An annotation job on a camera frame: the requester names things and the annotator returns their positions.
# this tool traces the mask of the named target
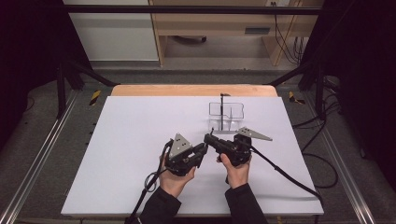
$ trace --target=cable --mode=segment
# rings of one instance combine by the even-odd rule
[[[326,102],[330,97],[332,97],[332,96],[334,96],[335,98],[337,98],[337,96],[338,96],[338,93],[332,93],[332,94],[330,94],[330,95],[328,95],[328,96],[326,96],[326,98],[324,98],[324,102]]]
[[[295,129],[314,129],[314,128],[317,128],[317,127],[320,127],[321,125],[323,125],[323,122],[321,122],[320,124],[318,124],[318,125],[315,125],[315,126],[309,126],[309,127],[303,127],[303,128],[295,128]]]
[[[339,105],[339,103],[338,103],[338,102],[334,102],[334,103],[332,103],[331,105],[329,105],[328,108],[325,108],[325,109],[323,110],[323,112],[326,113],[328,110],[332,109],[333,107],[335,107],[335,106],[337,106],[337,105]],[[316,115],[316,116],[314,116],[312,119],[309,119],[309,120],[304,121],[304,122],[302,122],[302,123],[293,124],[293,125],[291,125],[291,127],[292,127],[293,129],[296,129],[296,128],[298,128],[298,127],[304,126],[305,124],[308,124],[308,123],[310,123],[310,122],[313,122],[313,121],[315,121],[316,119],[319,119],[320,117],[321,117],[321,115]]]
[[[319,218],[320,218],[320,215],[315,215],[315,224],[317,224],[318,222],[319,222]]]
[[[349,1],[349,5],[344,10],[343,14],[340,16],[340,18],[337,20],[337,22],[332,26],[332,29],[324,36],[322,41],[320,41],[320,44],[317,47],[317,49],[323,49],[324,48],[323,46],[326,46],[327,42],[331,39],[331,37],[334,36],[335,30],[337,28],[339,28],[338,25],[341,22],[343,22],[347,13],[350,11],[350,9],[352,9],[353,5],[356,2],[357,2],[357,0]],[[325,55],[323,52],[325,52],[325,50],[315,50],[315,52],[312,54],[311,59],[309,59],[309,61],[313,60],[313,61],[320,62],[322,60],[323,55]]]
[[[271,2],[271,6],[276,7],[276,2]],[[278,45],[280,46],[280,48],[282,49],[283,53],[285,53],[285,56],[286,56],[286,58],[288,59],[288,61],[289,61],[290,63],[299,64],[298,61],[296,61],[296,59],[291,55],[290,50],[289,50],[289,48],[288,48],[288,45],[287,45],[287,43],[286,43],[286,39],[283,37],[282,33],[280,32],[280,29],[279,29],[279,27],[278,27],[278,25],[277,25],[277,17],[276,17],[276,14],[274,15],[274,18],[275,18],[275,28],[276,28],[276,31],[275,31],[275,39],[276,39],[277,44],[278,44]],[[277,40],[277,32],[279,32],[280,37],[282,38],[283,44],[284,44],[284,46],[286,47],[286,50],[288,51],[289,56],[294,60],[294,62],[292,62],[292,61],[290,60],[288,54],[287,54],[286,51],[283,49],[283,46],[280,45],[279,41]]]
[[[320,186],[320,185],[315,185],[315,184],[314,184],[315,188],[318,188],[318,189],[330,189],[330,188],[334,187],[334,186],[338,183],[338,173],[337,173],[337,171],[335,170],[335,167],[334,167],[329,161],[327,161],[326,159],[324,159],[324,158],[322,158],[322,157],[320,157],[320,156],[318,156],[318,155],[312,154],[312,153],[306,153],[306,152],[305,152],[305,153],[303,153],[303,156],[314,157],[314,158],[317,158],[317,159],[319,159],[319,160],[321,160],[321,161],[324,161],[324,162],[326,162],[326,163],[332,168],[332,170],[334,171],[335,179],[334,179],[334,181],[333,181],[330,185]]]
[[[283,35],[280,33],[279,27],[277,26],[276,15],[274,15],[274,17],[275,17],[275,28],[276,28],[276,29],[275,29],[275,40],[276,40],[276,43],[277,43],[277,44],[280,46],[280,48],[282,49],[283,53],[284,53],[285,56],[286,56],[286,59],[288,59],[288,61],[289,61],[290,63],[297,64],[297,62],[295,61],[295,59],[294,59],[293,57],[291,57],[291,54],[290,54],[288,45],[286,44],[286,41],[285,41],[285,39],[283,38]],[[294,60],[294,62],[292,62],[292,61],[290,60],[288,54],[287,54],[286,51],[283,49],[283,46],[282,46],[282,45],[279,43],[279,41],[277,40],[277,32],[278,32],[278,31],[279,31],[279,34],[280,34],[282,40],[283,40],[284,45],[286,46],[286,50],[288,51],[290,57]]]
[[[254,146],[248,145],[246,143],[243,143],[240,141],[241,144],[250,147],[251,149],[253,149],[253,152],[256,153],[257,155],[259,155],[260,157],[262,157],[265,161],[267,161],[268,163],[270,163],[270,165],[272,167],[274,167],[274,169],[276,171],[278,171],[280,174],[282,174],[283,176],[285,176],[290,182],[292,182],[293,184],[297,185],[298,187],[300,187],[301,189],[304,189],[305,191],[313,194],[315,197],[317,197],[320,201],[320,204],[323,206],[323,199],[321,198],[320,194],[318,194],[316,191],[310,189],[309,187],[303,185],[302,183],[298,182],[296,179],[294,179],[293,177],[291,177],[290,175],[288,175],[286,172],[284,172],[280,167],[278,167],[277,165],[275,165],[273,162],[271,162],[268,158],[266,158],[264,155],[262,155],[260,153],[259,150],[257,150]]]
[[[329,113],[327,113],[327,115],[330,115],[334,111],[340,111],[341,105],[340,105],[340,103],[334,103],[333,107],[334,107],[334,109],[330,110]]]
[[[167,171],[167,170],[168,170],[168,169],[163,169],[163,170],[160,172],[160,174],[159,174],[158,176],[160,176],[163,172],[165,172],[165,171]],[[148,191],[148,193],[153,192],[153,191],[157,188],[157,181],[154,182],[154,189],[152,189],[152,190],[149,189],[149,184],[148,184],[149,178],[150,178],[152,175],[156,175],[156,174],[157,174],[156,172],[153,172],[153,173],[149,174],[149,175],[146,177],[146,179],[145,179],[145,189]]]
[[[297,63],[301,63],[301,59],[303,58],[303,45],[304,45],[304,38],[300,37],[300,45],[297,49],[297,41],[298,41],[298,36],[294,38],[294,44],[293,44],[293,54],[294,57],[297,59]]]
[[[145,183],[145,188],[142,190],[142,194],[140,195],[140,198],[137,201],[136,206],[134,207],[134,211],[132,212],[132,214],[127,219],[125,219],[125,224],[131,224],[134,221],[134,219],[135,219],[134,216],[136,215],[137,209],[139,209],[140,204],[143,202],[143,199],[145,199],[146,193],[149,191],[151,186],[157,181],[158,176],[160,176],[160,174],[163,173],[163,172],[161,172],[161,167],[163,165],[163,157],[165,156],[166,149],[168,149],[170,146],[172,146],[172,144],[173,144],[173,140],[171,139],[163,147],[163,153],[161,154],[161,157],[160,157],[160,163],[158,165],[157,172],[154,172],[154,177],[152,177],[152,179],[148,182],[147,185]]]
[[[309,145],[311,145],[312,142],[317,138],[317,136],[320,134],[320,132],[323,130],[324,126],[326,125],[326,119],[323,120],[322,125],[320,126],[319,130],[314,134],[314,136],[308,141],[308,143],[301,149],[302,152],[304,152]]]
[[[29,96],[27,99],[32,100],[32,104],[31,104],[29,107],[27,107],[27,108],[25,109],[24,112],[26,112],[26,111],[32,109],[32,107],[35,105],[35,99],[34,99],[33,97],[30,97],[30,96]]]

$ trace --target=gray carpet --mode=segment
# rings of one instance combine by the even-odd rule
[[[237,73],[228,76],[220,72],[215,75],[203,73],[183,75],[182,73],[166,75],[154,72],[131,75],[131,73],[119,71],[116,74],[105,74],[105,76],[123,83],[238,83],[241,80]],[[267,78],[263,78],[255,72],[245,73],[242,83],[258,84],[258,82],[265,82]],[[0,181],[2,188],[0,196],[2,200],[0,208],[2,210],[11,200],[55,120],[57,109],[55,88],[55,83],[49,83],[30,93],[30,96],[35,99],[35,104],[24,113],[19,127],[1,152]],[[96,90],[101,90],[102,93],[95,105],[89,105],[92,94]],[[282,86],[279,88],[278,94],[284,99],[290,122],[295,124],[312,118],[308,105],[289,101],[289,90],[295,90],[295,87]],[[106,96],[110,92],[111,88],[97,82],[88,82],[84,91],[79,94],[70,118],[20,211],[20,220],[23,218],[73,220],[71,217],[64,217],[60,214],[65,200],[64,193],[71,187],[87,143],[92,136],[91,132],[94,131],[94,124],[98,120]],[[311,92],[294,91],[296,99],[307,100],[305,98],[309,94]],[[359,145],[351,135],[343,116],[339,115],[337,111],[331,113],[328,116],[326,127],[335,139],[335,143],[359,185],[376,222],[396,223],[396,195],[379,172],[375,162],[363,160],[360,157]],[[318,127],[295,130],[301,147],[309,141],[317,129]],[[319,138],[305,152],[329,159],[327,150]],[[315,184],[327,185],[333,182],[334,175],[327,164],[312,158],[305,158],[305,161]],[[324,199],[325,214],[320,217],[319,223],[359,223],[340,182],[334,188],[321,189],[320,193]],[[274,217],[269,217],[269,219],[276,223]],[[313,223],[314,221],[312,217],[282,217],[282,219],[284,223]]]
[[[266,55],[259,37],[208,37],[202,44],[196,40],[170,38],[165,64],[159,67],[136,66],[126,62],[118,64],[124,69],[114,69],[113,62],[92,62],[97,72],[112,81],[120,83],[181,83],[181,84],[263,84],[286,74],[294,68],[283,58],[278,67],[273,67]],[[19,223],[79,223],[78,219],[64,217],[61,210],[71,187],[80,162],[89,143],[95,123],[111,88],[83,76],[87,83],[78,95],[76,104],[59,135],[45,165],[35,182],[24,206],[18,215]],[[295,98],[308,100],[312,92],[298,92],[299,77],[288,80],[277,88],[283,97],[292,124],[313,117],[308,105],[289,101],[289,91]],[[95,105],[89,105],[96,90],[102,93]],[[32,106],[27,110],[14,134],[0,151],[0,211],[4,211],[12,200],[25,174],[57,115],[56,84],[51,82],[29,93]],[[304,147],[316,133],[316,123],[308,129],[296,129],[300,147]],[[364,160],[360,146],[356,142],[345,118],[337,111],[328,116],[326,128],[332,136],[347,168],[352,173],[364,200],[370,208],[376,223],[396,223],[396,194],[378,170],[374,161]],[[329,153],[321,140],[321,135],[313,141],[305,152],[329,159]],[[323,162],[305,157],[309,172],[316,185],[328,185],[334,180],[332,169]],[[346,194],[345,187],[338,184],[331,189],[319,190],[324,199],[325,214],[319,223],[361,223]],[[276,217],[268,217],[270,223],[278,223]],[[196,218],[176,220],[176,223],[230,223],[227,218]],[[283,223],[314,223],[312,217],[282,217]],[[115,218],[85,219],[84,223],[122,223]]]

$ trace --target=white tabletop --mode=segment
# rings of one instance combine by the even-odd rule
[[[194,146],[208,129],[211,96],[109,96],[62,210],[72,217],[128,217],[144,180],[156,171],[163,146],[181,133]],[[274,140],[253,139],[253,146],[302,184],[314,189],[289,117],[279,97],[225,97],[244,104],[242,126]],[[233,140],[233,134],[216,134]],[[195,178],[178,199],[179,216],[227,216],[226,171],[209,147]],[[321,215],[319,200],[295,186],[253,154],[249,184],[266,215]],[[150,193],[140,206],[142,211]]]

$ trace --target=black sleeve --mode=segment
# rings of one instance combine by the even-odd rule
[[[145,208],[133,224],[168,224],[172,223],[181,202],[174,196],[157,188],[146,202]]]
[[[233,224],[267,224],[249,184],[225,192]]]

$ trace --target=hand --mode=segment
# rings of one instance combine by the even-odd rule
[[[251,156],[246,163],[238,166],[233,166],[230,159],[228,159],[227,155],[224,153],[221,153],[220,157],[224,167],[227,169],[228,183],[232,189],[238,188],[248,182],[248,169],[250,166]]]
[[[187,182],[194,179],[196,167],[192,167],[188,174],[185,176],[178,176],[172,174],[170,171],[165,171],[160,175],[160,186],[168,194],[174,196],[175,198],[180,195],[181,191],[186,186]]]

